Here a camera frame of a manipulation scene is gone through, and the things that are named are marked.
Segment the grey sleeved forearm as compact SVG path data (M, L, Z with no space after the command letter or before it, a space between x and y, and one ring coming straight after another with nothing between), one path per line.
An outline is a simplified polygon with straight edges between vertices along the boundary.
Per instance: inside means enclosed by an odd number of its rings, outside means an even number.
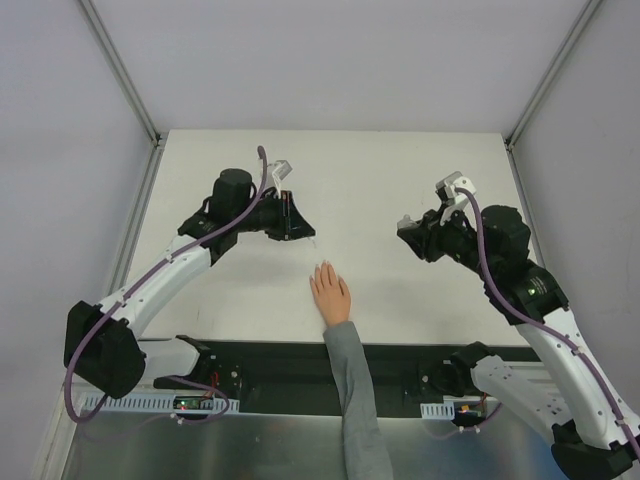
M390 456L379 428L373 382L355 325L324 332L342 413L344 461L349 479L392 479Z

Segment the person hand long nails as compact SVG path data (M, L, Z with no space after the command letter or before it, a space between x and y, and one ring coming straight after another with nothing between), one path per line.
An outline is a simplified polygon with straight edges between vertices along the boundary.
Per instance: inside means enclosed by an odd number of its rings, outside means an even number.
M314 303L327 328L349 320L352 306L350 291L330 262L323 261L317 265L309 283Z

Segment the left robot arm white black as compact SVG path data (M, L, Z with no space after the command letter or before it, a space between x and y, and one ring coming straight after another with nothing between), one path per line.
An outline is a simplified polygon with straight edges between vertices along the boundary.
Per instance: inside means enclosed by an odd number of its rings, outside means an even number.
M242 169L225 169L212 194L179 227L150 270L95 305L80 301L68 313L63 363L108 397L120 399L140 381L177 376L188 388L204 387L211 377L211 352L178 335L145 340L154 317L186 285L213 267L240 235L262 232L275 241L314 236L314 228L281 187L288 162L268 165L254 184Z

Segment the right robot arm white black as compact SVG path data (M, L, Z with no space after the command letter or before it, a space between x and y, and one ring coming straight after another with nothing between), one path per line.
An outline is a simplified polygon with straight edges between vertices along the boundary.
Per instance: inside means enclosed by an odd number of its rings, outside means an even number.
M549 445L569 479L615 479L639 456L639 417L613 387L587 347L569 302L549 271L529 257L531 232L513 207L481 212L485 251L496 286L491 305L534 350L559 393L534 385L480 342L458 350L430 382L446 395L477 390L496 398Z

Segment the clear nail polish bottle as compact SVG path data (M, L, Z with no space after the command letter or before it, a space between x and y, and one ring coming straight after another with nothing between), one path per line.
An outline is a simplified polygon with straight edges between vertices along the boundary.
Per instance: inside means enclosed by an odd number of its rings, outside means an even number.
M409 215L404 215L397 222L397 231L398 232L412 232L415 230L419 230L421 227L421 221L413 220Z

